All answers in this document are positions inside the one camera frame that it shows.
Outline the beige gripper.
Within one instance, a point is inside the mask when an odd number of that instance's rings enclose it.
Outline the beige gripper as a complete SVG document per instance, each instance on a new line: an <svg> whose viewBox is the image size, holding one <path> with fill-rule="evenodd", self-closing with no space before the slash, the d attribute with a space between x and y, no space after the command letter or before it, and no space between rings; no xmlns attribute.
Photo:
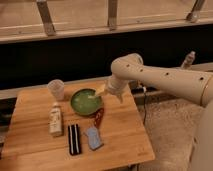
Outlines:
<svg viewBox="0 0 213 171"><path fill-rule="evenodd" d="M99 97L105 94L105 90L112 94L112 95L117 95L118 100L120 103L123 103L123 97L122 93L124 88L127 86L128 81L119 79L116 76L110 76L106 82L106 85L102 84L100 87L98 87L95 90L95 97Z"/></svg>

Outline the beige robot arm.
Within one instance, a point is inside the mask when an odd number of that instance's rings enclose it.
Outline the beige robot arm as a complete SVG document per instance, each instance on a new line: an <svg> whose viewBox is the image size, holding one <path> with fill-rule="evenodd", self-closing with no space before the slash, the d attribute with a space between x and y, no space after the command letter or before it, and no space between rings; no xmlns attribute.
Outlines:
<svg viewBox="0 0 213 171"><path fill-rule="evenodd" d="M187 171L213 171L213 73L176 68L145 66L137 53L115 59L112 75L100 86L96 96L115 95L122 100L129 81L140 81L204 107L198 123Z"/></svg>

